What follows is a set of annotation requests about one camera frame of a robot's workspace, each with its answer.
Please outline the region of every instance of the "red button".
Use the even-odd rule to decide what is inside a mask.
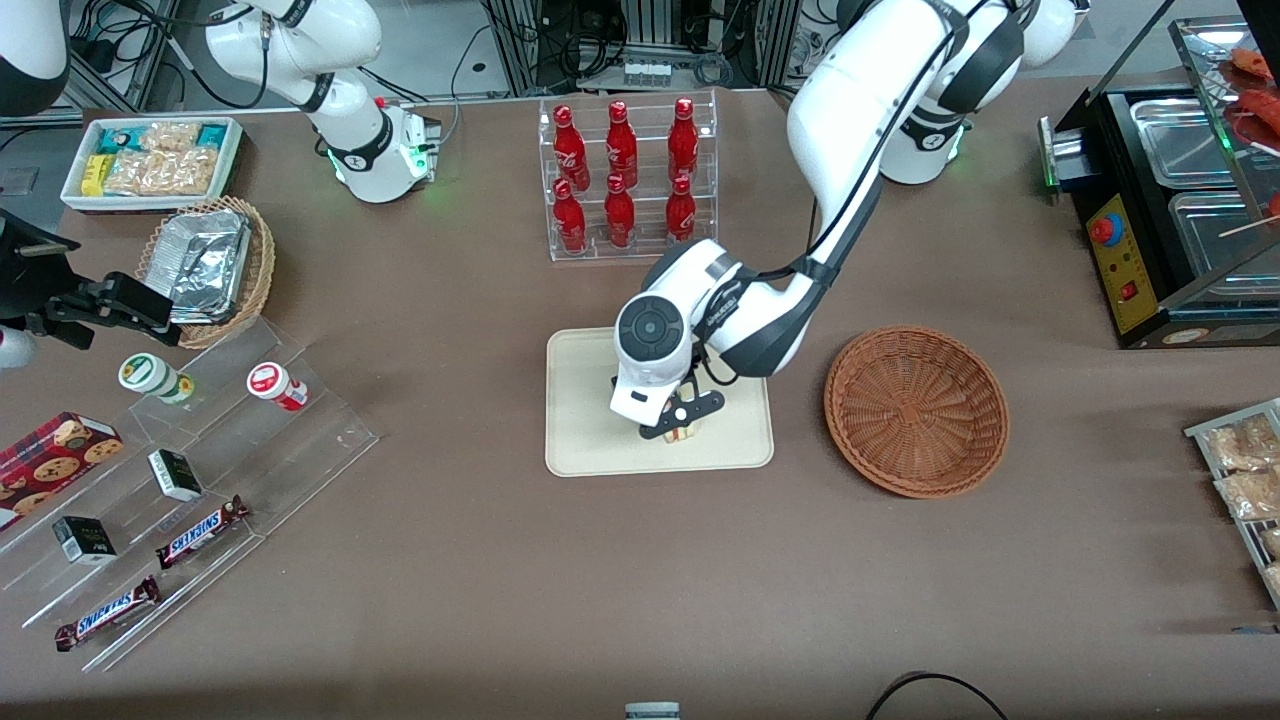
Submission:
[[[1116,232],[1115,224],[1112,224],[1111,220],[1106,218],[1094,220],[1093,224],[1089,225],[1089,238],[1093,242],[1097,242],[1098,245],[1110,241],[1111,236],[1114,236],[1115,232]]]

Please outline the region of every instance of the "snickers bar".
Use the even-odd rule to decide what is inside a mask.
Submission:
[[[151,575],[143,578],[138,587],[81,618],[79,623],[58,628],[54,644],[58,647],[58,652],[67,652],[88,639],[93,633],[147,603],[160,605],[160,587],[156,585],[156,579]]]
[[[160,559],[160,569],[168,570],[169,568],[173,568],[174,564],[182,559],[182,556],[205,544],[212,539],[214,536],[225,530],[232,525],[232,523],[239,520],[244,515],[248,515],[248,506],[246,506],[237,495],[230,498],[229,502],[224,502],[221,507],[215,510],[207,518],[196,523],[195,528],[182,533],[165,547],[156,550],[156,557]]]

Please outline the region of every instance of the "emergency stop button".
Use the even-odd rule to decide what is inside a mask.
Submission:
[[[1107,213],[1105,217],[1093,220],[1089,225],[1089,240],[1102,247],[1115,247],[1123,237],[1124,219],[1115,213]]]

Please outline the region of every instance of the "small black box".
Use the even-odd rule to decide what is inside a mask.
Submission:
[[[115,548],[102,523],[93,518],[65,515],[54,523],[54,534],[67,560],[82,565],[101,565],[115,557]]]
[[[200,480],[184,456],[161,448],[148,455],[147,461],[151,462],[151,474],[160,483],[160,492],[183,502],[200,500]]]

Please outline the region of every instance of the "yellow control panel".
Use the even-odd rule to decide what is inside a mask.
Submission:
[[[1084,225],[1093,249],[1093,261],[1098,264],[1102,286],[1116,327],[1121,333],[1137,328],[1160,309],[1151,278],[1142,264],[1142,254],[1133,240],[1129,215],[1116,195]]]

